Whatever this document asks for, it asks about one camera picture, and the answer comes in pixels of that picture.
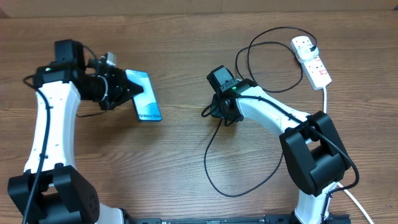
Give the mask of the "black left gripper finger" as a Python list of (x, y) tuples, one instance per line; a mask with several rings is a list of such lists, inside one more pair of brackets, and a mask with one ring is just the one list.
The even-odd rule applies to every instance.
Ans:
[(126, 88), (130, 97), (134, 97), (144, 92), (143, 84), (139, 75), (126, 73)]
[(99, 107), (103, 111), (109, 111), (115, 109), (115, 107), (131, 100), (132, 95), (122, 93), (118, 97), (107, 96), (103, 101), (99, 102)]

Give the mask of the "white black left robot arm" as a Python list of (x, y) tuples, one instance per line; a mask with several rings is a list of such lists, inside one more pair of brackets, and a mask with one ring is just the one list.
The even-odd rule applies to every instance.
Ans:
[(83, 100), (107, 112), (144, 89), (116, 66), (114, 54), (86, 60), (86, 50), (81, 42), (59, 40), (55, 60), (24, 78), (37, 96), (34, 140), (23, 174), (7, 186), (24, 223), (132, 223), (124, 209), (102, 204), (77, 171), (75, 120)]

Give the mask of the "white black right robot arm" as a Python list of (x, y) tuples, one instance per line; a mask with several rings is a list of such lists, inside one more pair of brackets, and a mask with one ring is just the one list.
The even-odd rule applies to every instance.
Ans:
[(349, 223), (329, 204), (338, 182), (353, 165), (331, 118), (295, 110), (268, 95), (250, 79), (239, 80), (225, 67), (206, 79), (215, 94), (202, 116), (221, 118), (225, 126), (251, 119), (277, 136), (290, 178), (299, 189), (290, 223)]

